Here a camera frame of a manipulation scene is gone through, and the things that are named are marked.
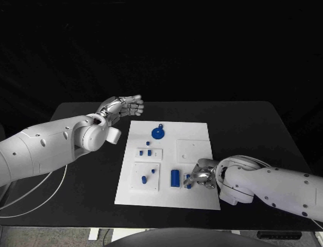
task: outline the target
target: black table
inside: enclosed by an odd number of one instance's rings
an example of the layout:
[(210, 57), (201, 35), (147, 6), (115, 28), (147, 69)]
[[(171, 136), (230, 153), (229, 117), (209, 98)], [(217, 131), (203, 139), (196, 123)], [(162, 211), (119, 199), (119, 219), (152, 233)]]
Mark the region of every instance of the black table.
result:
[[(96, 152), (67, 165), (64, 182), (48, 202), (31, 213), (0, 219), (4, 226), (164, 228), (197, 227), (223, 230), (320, 231), (310, 221), (269, 206), (255, 197), (236, 206), (220, 201), (220, 211), (113, 205), (122, 155), (131, 120), (206, 122), (213, 159), (252, 156), (272, 166), (310, 173), (276, 111), (268, 102), (145, 102), (139, 117), (123, 117), (118, 144), (105, 142)], [(59, 105), (51, 120), (93, 113), (98, 102)], [(63, 169), (53, 172), (38, 189), (0, 213), (25, 212), (53, 193)], [(17, 181), (8, 201), (23, 195), (44, 175)]]

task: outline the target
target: small blue piece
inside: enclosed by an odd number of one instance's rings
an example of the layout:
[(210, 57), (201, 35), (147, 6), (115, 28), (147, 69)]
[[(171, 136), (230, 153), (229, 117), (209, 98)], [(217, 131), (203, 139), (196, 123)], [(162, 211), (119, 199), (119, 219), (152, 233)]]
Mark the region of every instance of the small blue piece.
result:
[(171, 187), (180, 186), (180, 171), (178, 170), (170, 171), (170, 186)]
[(158, 140), (164, 136), (164, 131), (162, 131), (162, 125), (158, 124), (158, 127), (152, 129), (151, 131), (151, 137)]
[[(188, 178), (188, 174), (185, 175), (185, 179)], [(185, 188), (190, 189), (190, 184), (185, 185)]]

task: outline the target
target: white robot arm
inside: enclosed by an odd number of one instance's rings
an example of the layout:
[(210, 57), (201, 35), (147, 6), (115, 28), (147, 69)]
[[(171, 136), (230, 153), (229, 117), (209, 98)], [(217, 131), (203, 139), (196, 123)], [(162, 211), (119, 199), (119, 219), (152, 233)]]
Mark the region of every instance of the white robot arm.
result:
[(271, 207), (323, 222), (323, 178), (276, 167), (260, 168), (259, 160), (232, 156), (216, 162), (198, 159), (184, 185), (219, 185), (219, 199), (230, 205), (250, 203), (253, 195)]
[(25, 128), (0, 142), (0, 187), (47, 172), (96, 151), (108, 141), (116, 144), (118, 118), (142, 113), (141, 96), (110, 97), (95, 114), (76, 116)]

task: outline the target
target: robotic hand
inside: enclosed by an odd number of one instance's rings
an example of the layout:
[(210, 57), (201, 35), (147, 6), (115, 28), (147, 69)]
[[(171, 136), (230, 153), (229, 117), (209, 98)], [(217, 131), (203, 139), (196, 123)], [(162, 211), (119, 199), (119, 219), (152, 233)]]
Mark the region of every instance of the robotic hand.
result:
[(110, 126), (126, 115), (142, 113), (141, 96), (110, 97), (96, 113), (34, 125), (0, 142), (0, 187), (17, 179), (57, 170), (103, 142), (116, 144)]
[(230, 205), (250, 203), (253, 195), (271, 207), (323, 222), (323, 178), (271, 167), (236, 155), (220, 162), (201, 158), (183, 185), (220, 189), (219, 199)]

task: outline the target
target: black curtain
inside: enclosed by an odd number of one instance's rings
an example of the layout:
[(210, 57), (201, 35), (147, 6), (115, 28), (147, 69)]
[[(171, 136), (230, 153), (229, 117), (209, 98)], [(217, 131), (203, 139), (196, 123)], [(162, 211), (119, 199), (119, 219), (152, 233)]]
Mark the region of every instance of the black curtain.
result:
[(0, 2), (7, 137), (48, 121), (63, 102), (135, 94), (271, 102), (323, 175), (323, 1)]

